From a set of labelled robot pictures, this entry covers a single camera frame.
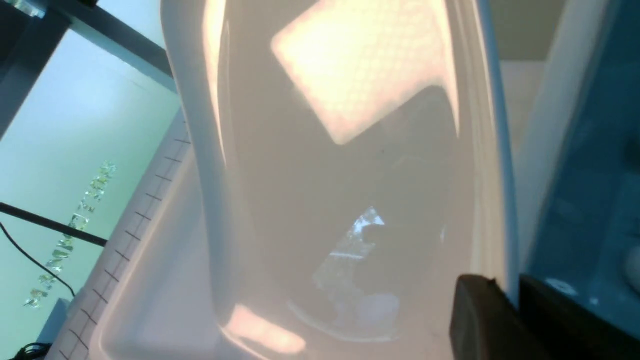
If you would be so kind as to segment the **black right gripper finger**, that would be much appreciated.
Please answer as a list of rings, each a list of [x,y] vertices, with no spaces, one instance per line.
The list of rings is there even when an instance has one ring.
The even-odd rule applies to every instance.
[[[495,279],[455,283],[449,338],[455,360],[637,360],[639,340],[550,285],[522,275],[514,306]]]

